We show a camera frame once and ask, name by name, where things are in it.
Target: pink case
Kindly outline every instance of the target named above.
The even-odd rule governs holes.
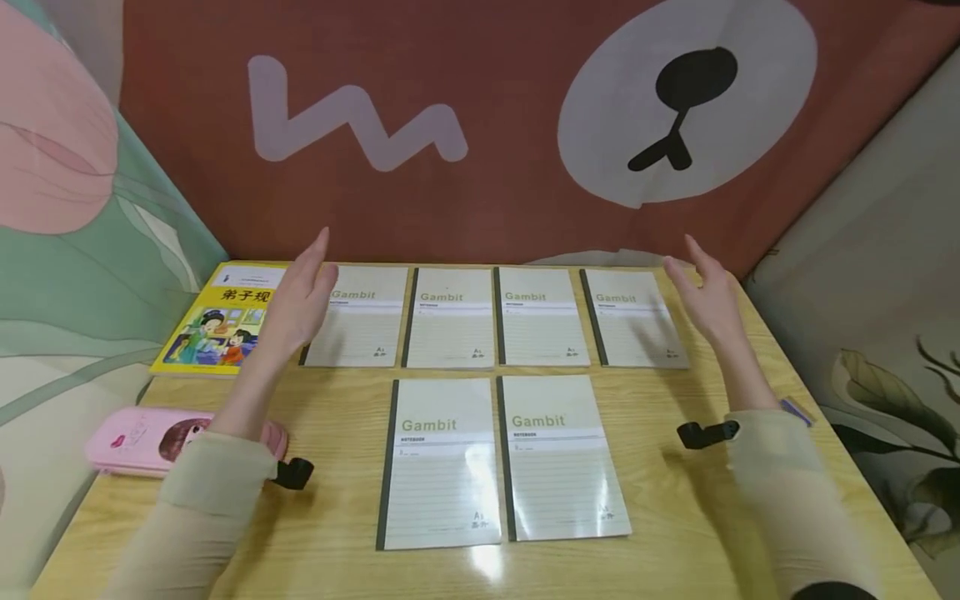
[[[190,444],[210,425],[213,413],[130,406],[113,413],[86,443],[86,459],[103,473],[164,477]],[[264,443],[282,460],[287,432],[273,421],[263,427]]]

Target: right hand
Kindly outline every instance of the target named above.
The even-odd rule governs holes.
[[[330,292],[338,275],[337,265],[324,264],[329,238],[330,231],[324,228],[287,268],[267,305],[257,348],[263,348],[281,363],[309,344],[324,324]]]
[[[685,239],[691,262],[703,279],[703,285],[697,287],[675,258],[664,258],[663,269],[677,288],[686,314],[714,347],[746,341],[747,334],[736,305],[736,285],[723,265],[704,252],[692,236],[687,235]]]

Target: book title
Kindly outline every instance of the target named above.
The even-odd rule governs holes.
[[[420,294],[421,300],[426,300],[428,302],[462,302],[464,301],[463,294],[427,294],[426,292]]]
[[[540,300],[546,301],[546,294],[514,294],[505,292],[503,298],[506,300]]]
[[[373,300],[376,298],[376,292],[341,292],[340,290],[333,290],[333,293],[330,294],[330,297],[344,298],[348,300],[352,300],[352,299]]]
[[[253,300],[266,304],[270,301],[271,292],[267,290],[239,290],[236,288],[227,288],[220,295],[220,300]]]
[[[636,304],[636,296],[604,296],[603,294],[597,294],[596,298],[601,302],[633,302]]]
[[[404,420],[400,427],[403,431],[456,431],[456,419]]]
[[[514,415],[511,421],[514,427],[566,427],[566,415],[543,415],[542,417]]]

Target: white notebook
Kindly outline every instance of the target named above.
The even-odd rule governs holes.
[[[300,363],[307,367],[392,367],[407,273],[406,267],[340,267],[324,325]]]
[[[489,379],[394,381],[376,549],[500,543]]]
[[[489,269],[416,269],[402,366],[492,369]]]
[[[511,541],[633,531],[588,375],[499,377]]]
[[[583,269],[580,279],[601,365],[690,367],[652,273]]]
[[[493,270],[499,296],[501,365],[590,364],[567,269]]]

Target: small purple object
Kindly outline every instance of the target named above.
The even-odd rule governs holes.
[[[800,418],[800,420],[802,420],[804,423],[806,423],[806,426],[807,426],[807,427],[812,427],[812,426],[813,426],[813,421],[810,419],[810,417],[808,417],[808,416],[804,413],[804,411],[802,411],[802,410],[800,409],[799,406],[795,405],[793,402],[791,402],[791,401],[788,400],[787,398],[782,398],[782,399],[780,400],[780,406],[781,406],[781,407],[783,408],[783,410],[785,410],[786,412],[788,412],[788,413],[790,413],[791,415],[794,415],[794,416]]]

